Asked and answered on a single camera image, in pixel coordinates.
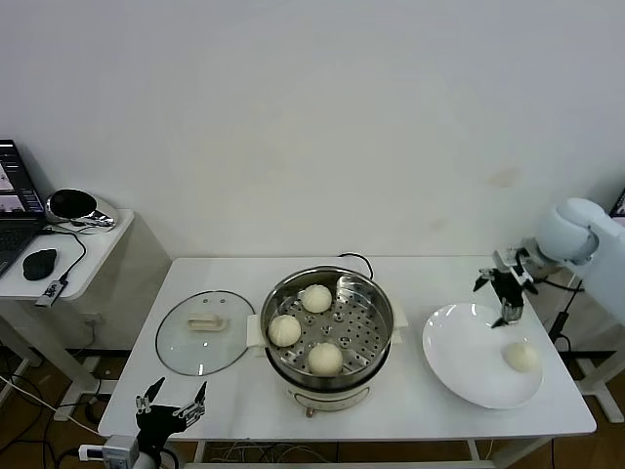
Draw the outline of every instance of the cable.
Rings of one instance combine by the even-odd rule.
[[[274,443],[273,445],[271,445],[269,448],[265,449],[263,451],[263,453],[261,454],[261,457],[258,458],[258,462],[263,462],[263,458],[267,457],[268,453],[274,449],[275,447],[277,447],[278,445],[280,445],[280,443]]]
[[[83,428],[84,430],[87,430],[90,433],[93,433],[96,436],[100,436],[100,434],[98,432],[96,432],[95,430],[92,430],[91,428],[89,428],[86,425],[83,425],[82,423],[80,423],[78,420],[75,420],[74,418],[72,418],[70,415],[67,415],[65,412],[61,412],[60,410],[58,410],[57,408],[52,407],[51,405],[49,405],[48,403],[46,403],[45,401],[43,401],[42,399],[37,398],[36,396],[30,394],[28,391],[25,391],[24,389],[22,389],[20,386],[17,386],[15,384],[13,384],[11,381],[9,381],[8,379],[0,376],[0,379],[2,381],[4,381],[5,383],[7,383],[9,386],[13,387],[14,389],[20,391],[21,393],[26,394],[27,396],[30,396],[32,399],[34,399],[35,401],[39,402],[40,404],[44,405],[45,407],[47,407],[48,409],[50,409],[53,412],[58,412],[61,415],[64,415],[65,417],[67,417],[69,420],[71,420],[72,422],[74,422],[76,425],[78,425],[79,427]]]
[[[169,454],[172,456],[174,460],[174,469],[180,469],[180,462],[178,461],[178,456],[168,448],[163,448],[160,452],[164,452],[165,454]]]
[[[37,386],[35,386],[35,384],[32,381],[30,381],[29,379],[26,379],[23,376],[20,376],[18,374],[11,373],[11,372],[0,371],[0,374],[6,374],[6,375],[10,376],[11,382],[14,383],[14,384],[15,384],[15,381],[13,380],[13,378],[21,379],[22,381],[24,381],[24,382],[28,383],[30,386],[32,386],[33,389],[36,389],[38,394],[39,394],[39,396],[41,396],[41,392],[39,391]],[[38,407],[41,407],[41,404],[39,404],[36,401],[33,402],[31,399],[29,399],[29,398],[27,398],[27,397],[25,397],[25,396],[23,396],[21,394],[18,394],[18,396],[20,397],[20,399],[22,399],[23,401],[25,401],[26,403],[28,403],[30,405],[36,405]]]
[[[556,320],[554,320],[554,323],[551,326],[551,329],[549,329],[549,338],[554,344],[556,343],[556,340],[558,340],[558,338],[562,336],[564,324],[566,323],[566,320],[568,320],[568,316],[569,316],[568,309],[570,308],[570,305],[573,303],[573,300],[577,296],[577,293],[579,293],[579,290],[582,287],[582,281],[583,280],[580,279],[577,282],[577,286],[575,287],[573,294],[570,295],[570,298],[568,299],[568,303],[566,303],[566,306],[564,307],[564,309],[558,313],[558,315],[556,316]]]
[[[560,334],[558,337],[556,337],[556,340],[558,340],[558,339],[564,339],[566,341],[566,345],[568,347],[567,351],[570,353],[570,350],[571,350],[570,349],[570,339],[568,337],[566,337],[564,334]]]
[[[66,232],[59,232],[59,231],[53,230],[52,228],[45,228],[45,229],[41,230],[39,233],[41,235],[69,235],[69,236],[73,236],[73,238],[76,240],[76,242],[78,244],[80,244],[80,247],[82,247],[82,254],[80,254],[80,256],[78,256],[78,259],[76,259],[73,262],[73,264],[67,268],[67,270],[63,273],[63,275],[59,277],[59,281],[61,283],[66,282],[67,281],[67,276],[69,275],[71,270],[76,266],[76,264],[78,264],[80,261],[82,261],[82,259],[87,254],[87,246],[85,246],[83,244],[83,242],[78,238],[78,236],[74,232],[66,233]]]
[[[579,290],[582,287],[582,281],[584,280],[579,280],[579,282],[577,283],[577,286],[575,287],[575,290],[573,291],[573,294],[570,295],[570,299],[568,300],[568,303],[566,303],[566,306],[564,307],[565,313],[568,313],[568,308],[570,308],[570,305],[573,303],[575,296],[577,296],[577,293],[579,293]]]
[[[344,252],[343,254],[339,254],[338,257],[357,257],[358,259],[362,259],[366,265],[367,268],[369,269],[369,278],[373,279],[373,267],[371,267],[371,263],[369,262],[369,260],[364,257],[362,254],[358,254],[357,252]]]
[[[70,448],[70,449],[66,449],[65,451],[63,451],[61,455],[55,460],[57,469],[61,469],[61,464],[63,463],[63,460],[68,456],[79,457],[78,448]]]
[[[559,283],[555,283],[554,281],[550,281],[546,278],[543,278],[542,280],[536,280],[534,283],[545,283],[547,285],[551,285],[554,288],[558,288],[560,290],[564,290],[564,291],[575,291],[575,288],[571,288],[570,286],[566,286],[566,285],[560,285]],[[577,290],[578,293],[583,293],[584,291],[586,291],[584,288],[580,288],[579,290]]]
[[[490,446],[488,447],[488,453],[486,454],[486,457],[484,459],[488,460],[488,458],[490,457],[490,454],[492,453],[492,446],[495,443],[494,440],[490,441]]]
[[[39,394],[39,396],[41,396],[41,392],[39,391],[39,389],[32,385],[33,388],[35,389],[35,391],[37,392],[37,394]],[[21,430],[17,436],[15,436],[14,438],[12,438],[8,443],[6,443],[2,448],[0,448],[0,455],[2,455],[7,449],[9,449],[13,444],[15,444],[18,440],[21,439],[21,437],[23,437],[26,433],[28,433],[28,431],[34,427],[36,425],[36,423],[39,421],[39,418],[41,417],[41,414],[43,413],[43,406],[40,405],[39,406],[39,412],[37,412],[37,415],[35,416],[35,418],[28,424],[26,425],[26,427]]]
[[[73,357],[77,357],[85,349],[88,349],[89,347],[91,347],[92,345],[94,345],[96,343],[96,322],[94,320],[90,320],[90,321],[91,322],[89,324],[87,324],[87,320],[85,320],[85,323],[91,327],[91,340],[87,343],[87,345],[82,347],[78,352],[74,352],[72,354]]]
[[[299,451],[308,452],[308,453],[312,454],[313,456],[317,457],[321,462],[330,463],[330,461],[328,461],[325,457],[323,457],[321,454],[319,454],[318,452],[314,451],[313,449],[311,449],[309,447],[304,447],[304,446],[296,446],[296,447],[288,448],[285,452],[283,452],[280,455],[280,457],[277,459],[277,461],[276,461],[277,464],[282,462],[282,459],[284,459],[284,456],[286,456],[289,452],[295,451],[296,449],[298,449]]]

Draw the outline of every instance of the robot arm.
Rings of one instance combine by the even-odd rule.
[[[137,425],[135,437],[112,436],[103,446],[82,445],[78,451],[81,461],[103,461],[106,469],[156,469],[167,439],[184,432],[204,414],[206,381],[197,395],[183,407],[154,405],[165,378],[147,388],[143,397],[137,396]]]
[[[582,278],[586,292],[625,324],[625,227],[596,203],[566,200],[540,221],[536,237],[524,239],[521,248],[495,251],[493,258],[497,269],[481,270],[474,291],[490,280],[502,300],[497,325],[521,316],[522,292],[534,291],[531,274],[545,277],[560,266]],[[514,309],[507,307],[511,299]]]
[[[570,198],[540,222],[535,240],[539,254],[582,278],[586,292],[625,323],[625,227],[596,203]]]

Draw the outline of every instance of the laptop keyboard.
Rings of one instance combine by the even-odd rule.
[[[18,249],[24,239],[30,236],[32,228],[28,230],[3,230],[0,231],[0,251],[13,251]]]

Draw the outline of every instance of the black mouse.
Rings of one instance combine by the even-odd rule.
[[[23,276],[27,280],[40,280],[55,269],[56,249],[44,249],[33,252],[23,260]]]

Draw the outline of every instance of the laptop screen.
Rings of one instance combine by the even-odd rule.
[[[11,140],[0,140],[0,218],[43,215],[44,209]]]

